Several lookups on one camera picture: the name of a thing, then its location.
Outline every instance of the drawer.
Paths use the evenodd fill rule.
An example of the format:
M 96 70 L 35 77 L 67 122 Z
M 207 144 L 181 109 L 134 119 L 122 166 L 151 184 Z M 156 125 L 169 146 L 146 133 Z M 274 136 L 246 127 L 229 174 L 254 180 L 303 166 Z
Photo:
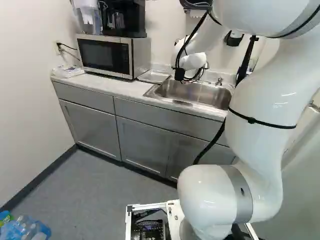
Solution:
M 59 82 L 53 82 L 53 86 L 59 99 L 115 114 L 112 96 Z
M 214 138 L 222 125 L 222 122 L 117 97 L 114 98 L 114 104 L 117 116 L 209 142 Z M 224 134 L 217 143 L 228 146 Z

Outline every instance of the kitchen sink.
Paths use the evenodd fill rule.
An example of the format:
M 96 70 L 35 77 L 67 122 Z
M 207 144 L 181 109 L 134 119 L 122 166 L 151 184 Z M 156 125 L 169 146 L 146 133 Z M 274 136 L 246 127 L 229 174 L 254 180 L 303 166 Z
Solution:
M 174 104 L 228 110 L 233 90 L 230 84 L 208 81 L 181 84 L 174 79 L 167 79 L 160 86 L 154 85 L 144 96 Z

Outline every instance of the gray countertop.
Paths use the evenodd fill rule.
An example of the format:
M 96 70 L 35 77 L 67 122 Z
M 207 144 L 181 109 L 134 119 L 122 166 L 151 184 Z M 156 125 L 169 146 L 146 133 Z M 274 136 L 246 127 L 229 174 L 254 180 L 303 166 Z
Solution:
M 118 97 L 126 100 L 135 101 L 138 103 L 148 104 L 164 109 L 178 111 L 181 113 L 192 114 L 195 116 L 208 118 L 222 122 L 228 111 L 208 108 L 198 109 L 192 106 L 180 105 L 177 103 L 168 103 L 158 99 L 144 96 L 144 94 L 153 86 L 152 83 L 141 81 L 124 81 L 112 77 L 103 77 L 93 74 L 82 74 L 71 78 L 60 78 L 51 76 L 54 82 L 107 94 L 113 97 Z

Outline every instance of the stainless steel cabinet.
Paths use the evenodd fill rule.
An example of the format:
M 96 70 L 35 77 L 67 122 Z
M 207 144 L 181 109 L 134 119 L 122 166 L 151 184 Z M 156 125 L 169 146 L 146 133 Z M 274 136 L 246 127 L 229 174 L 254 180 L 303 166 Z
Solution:
M 68 101 L 60 100 L 74 140 L 108 157 L 121 160 L 116 117 Z
M 191 166 L 197 155 L 208 145 L 203 141 L 182 134 L 174 134 L 171 139 L 166 177 L 176 181 L 183 169 Z M 215 145 L 200 160 L 199 164 L 230 165 L 235 158 L 230 148 Z
M 164 177 L 172 133 L 123 117 L 116 121 L 122 160 Z
M 167 131 L 123 117 L 116 117 L 122 160 L 138 168 L 176 181 L 192 165 L 207 141 Z M 199 164 L 229 165 L 235 158 L 230 148 L 215 145 Z

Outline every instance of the metal frame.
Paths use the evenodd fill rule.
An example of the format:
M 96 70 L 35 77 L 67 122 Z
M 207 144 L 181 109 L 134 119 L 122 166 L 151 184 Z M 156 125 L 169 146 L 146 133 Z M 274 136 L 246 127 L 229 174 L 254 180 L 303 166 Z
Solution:
M 168 202 L 159 202 L 159 203 L 151 203 L 151 204 L 133 204 L 133 205 L 127 205 L 126 211 L 125 211 L 125 240 L 131 240 L 131 225 L 132 225 L 132 214 L 134 212 L 139 212 L 143 210 L 155 210 L 155 209 L 163 209 L 166 212 L 167 210 L 167 204 L 172 204 L 179 200 L 171 200 Z M 248 231 L 248 234 L 251 236 L 253 240 L 259 240 L 254 228 L 250 223 L 244 224 L 245 228 Z

